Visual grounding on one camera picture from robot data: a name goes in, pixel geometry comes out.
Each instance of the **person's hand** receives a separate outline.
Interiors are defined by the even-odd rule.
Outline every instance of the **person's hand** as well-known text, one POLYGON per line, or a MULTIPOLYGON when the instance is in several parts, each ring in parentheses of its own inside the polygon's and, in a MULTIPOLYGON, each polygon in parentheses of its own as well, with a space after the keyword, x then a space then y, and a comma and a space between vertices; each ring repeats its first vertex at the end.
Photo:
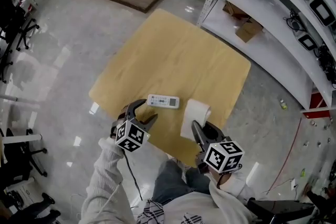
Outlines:
MULTIPOLYGON (((214 177, 214 179, 218 182, 218 180, 220 179, 220 174, 217 173, 215 170, 213 170, 210 166, 209 166, 209 171, 212 174, 212 176, 214 177)), ((219 185, 227 182, 230 177, 231 177, 231 174, 225 174, 224 176, 222 176, 221 181, 219 182, 219 185)))

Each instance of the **white remote control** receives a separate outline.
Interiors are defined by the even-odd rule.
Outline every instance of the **white remote control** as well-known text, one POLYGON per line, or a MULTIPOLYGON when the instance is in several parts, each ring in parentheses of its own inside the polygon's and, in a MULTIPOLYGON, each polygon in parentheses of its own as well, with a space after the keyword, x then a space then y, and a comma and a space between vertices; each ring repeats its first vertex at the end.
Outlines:
POLYGON ((178 109, 180 99, 176 96, 149 94, 147 105, 158 106, 159 108, 178 109))

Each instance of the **table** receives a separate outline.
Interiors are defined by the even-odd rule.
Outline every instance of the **table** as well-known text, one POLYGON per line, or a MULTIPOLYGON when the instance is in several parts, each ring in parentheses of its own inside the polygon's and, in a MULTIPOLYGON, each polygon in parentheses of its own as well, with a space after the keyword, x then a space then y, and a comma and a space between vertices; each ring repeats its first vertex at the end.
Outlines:
POLYGON ((250 69, 250 62, 204 30, 157 9, 112 57, 89 95, 116 119, 148 94, 180 97, 177 110, 142 105, 138 119, 158 113, 149 142, 195 167, 195 142, 180 137, 188 99, 211 106, 210 122, 222 128, 250 69))

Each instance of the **polished floor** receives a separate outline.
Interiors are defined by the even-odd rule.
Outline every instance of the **polished floor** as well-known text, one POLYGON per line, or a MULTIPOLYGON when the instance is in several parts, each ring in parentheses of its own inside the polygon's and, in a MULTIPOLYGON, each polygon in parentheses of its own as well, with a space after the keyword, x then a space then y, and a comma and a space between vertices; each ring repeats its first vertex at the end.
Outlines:
MULTIPOLYGON (((162 0, 155 8, 196 24, 204 1, 162 0)), ((33 146, 48 149, 47 155, 38 156, 48 177, 33 171, 35 182, 19 192, 27 204, 41 200, 41 191, 50 194, 56 201, 54 208, 61 211, 61 223, 78 222, 100 154, 98 140, 109 135, 113 121, 90 100, 89 90, 109 59, 148 16, 108 0, 51 0, 37 15, 41 28, 30 39, 30 48, 12 55, 14 65, 8 68, 8 83, 0 85, 0 93, 30 101, 2 101, 1 128, 24 134, 31 127, 43 136, 33 146)), ((323 129, 327 120, 316 120, 317 126, 312 126, 299 110, 295 99, 252 63, 235 108, 226 126, 220 127, 246 151, 242 169, 246 176, 259 164, 249 177, 256 197, 290 178, 296 179, 297 195, 287 182, 267 197, 294 199, 309 180, 314 180, 318 192, 326 183, 335 154, 332 128, 323 129), (279 99, 285 100, 287 110, 280 107, 279 99)), ((130 156, 144 197, 151 196, 158 167, 165 159, 150 144, 130 156)), ((125 160, 118 166, 129 201, 135 205, 139 195, 125 160)))

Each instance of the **paper towel roll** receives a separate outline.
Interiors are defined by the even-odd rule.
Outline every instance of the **paper towel roll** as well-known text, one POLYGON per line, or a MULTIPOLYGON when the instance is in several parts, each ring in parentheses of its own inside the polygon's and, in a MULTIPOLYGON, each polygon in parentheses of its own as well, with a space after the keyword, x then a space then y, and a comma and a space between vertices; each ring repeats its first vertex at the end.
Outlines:
POLYGON ((183 123, 181 127, 181 136, 195 141, 191 124, 197 121, 200 126, 204 127, 205 122, 211 114, 209 105, 194 99, 189 99, 184 111, 183 123))

